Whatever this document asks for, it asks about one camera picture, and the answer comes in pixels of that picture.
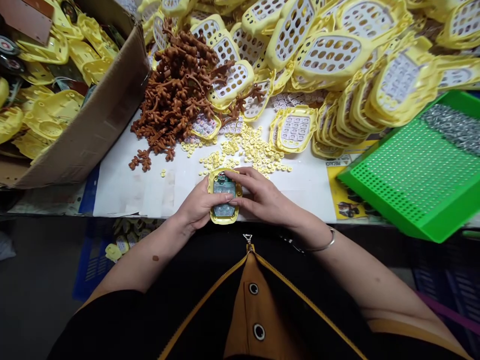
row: green plastic tray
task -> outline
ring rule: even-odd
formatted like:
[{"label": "green plastic tray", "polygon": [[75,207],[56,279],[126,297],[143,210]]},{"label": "green plastic tray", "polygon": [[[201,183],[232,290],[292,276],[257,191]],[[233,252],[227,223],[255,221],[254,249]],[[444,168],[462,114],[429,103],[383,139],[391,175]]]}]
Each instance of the green plastic tray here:
[{"label": "green plastic tray", "polygon": [[445,104],[480,119],[480,100],[452,90],[338,175],[408,236],[442,243],[480,211],[480,157],[445,140],[420,119]]}]

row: circuit board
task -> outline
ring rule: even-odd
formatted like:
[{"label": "circuit board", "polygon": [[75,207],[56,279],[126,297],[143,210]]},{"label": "circuit board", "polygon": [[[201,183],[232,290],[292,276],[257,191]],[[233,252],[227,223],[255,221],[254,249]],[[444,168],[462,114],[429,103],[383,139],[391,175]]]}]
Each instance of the circuit board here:
[{"label": "circuit board", "polygon": [[[213,193],[227,193],[233,194],[233,197],[236,197],[236,185],[229,179],[225,173],[220,172],[213,183]],[[235,206],[231,206],[228,203],[220,204],[213,207],[213,212],[216,217],[232,217],[235,212]]]}]

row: woman's left hand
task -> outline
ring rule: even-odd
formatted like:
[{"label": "woman's left hand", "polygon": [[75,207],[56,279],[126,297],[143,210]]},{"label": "woman's left hand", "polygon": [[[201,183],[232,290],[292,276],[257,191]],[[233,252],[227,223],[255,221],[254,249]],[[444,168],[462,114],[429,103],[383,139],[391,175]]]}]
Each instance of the woman's left hand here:
[{"label": "woman's left hand", "polygon": [[208,176],[203,178],[186,197],[174,217],[192,233],[203,228],[210,220],[210,208],[226,204],[233,199],[229,193],[208,193]]}]

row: paper sheet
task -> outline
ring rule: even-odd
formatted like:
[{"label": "paper sheet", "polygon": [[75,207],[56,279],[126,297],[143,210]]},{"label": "paper sheet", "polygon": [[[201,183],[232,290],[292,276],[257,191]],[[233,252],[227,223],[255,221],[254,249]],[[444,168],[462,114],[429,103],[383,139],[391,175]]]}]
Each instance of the paper sheet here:
[{"label": "paper sheet", "polygon": [[[266,108],[261,117],[253,124],[262,126],[262,138],[268,141],[270,123],[275,118],[275,110]],[[138,111],[131,123],[140,117]],[[191,158],[178,144],[175,159],[165,161],[165,154],[151,155],[151,170],[143,172],[141,167],[131,170],[128,164],[137,154],[137,150],[148,148],[147,140],[138,140],[128,126],[106,157],[101,162],[93,216],[121,217],[139,214],[148,218],[167,218],[173,215],[193,187],[202,180],[200,171],[204,171],[200,158],[208,157],[220,151],[224,135],[218,136],[216,146],[197,148]],[[250,166],[243,162],[239,166]],[[336,215],[326,162],[312,154],[310,145],[300,154],[289,154],[281,161],[293,168],[292,172],[275,171],[270,180],[293,202],[315,214],[327,223],[335,223]],[[240,211],[238,220],[252,219]]]}]

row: bracelet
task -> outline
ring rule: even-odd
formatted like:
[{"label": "bracelet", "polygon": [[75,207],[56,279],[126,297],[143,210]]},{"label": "bracelet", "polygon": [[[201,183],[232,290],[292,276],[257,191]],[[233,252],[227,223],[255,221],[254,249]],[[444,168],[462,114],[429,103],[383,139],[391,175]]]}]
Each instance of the bracelet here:
[{"label": "bracelet", "polygon": [[323,251],[323,250],[326,250],[328,249],[329,247],[331,247],[333,245],[333,243],[335,242],[335,229],[332,228],[332,227],[328,227],[331,231],[331,241],[325,245],[325,246],[322,246],[322,247],[316,247],[316,248],[313,248],[313,249],[305,249],[305,251],[308,251],[310,253],[314,253],[314,252],[317,252],[317,251]]}]

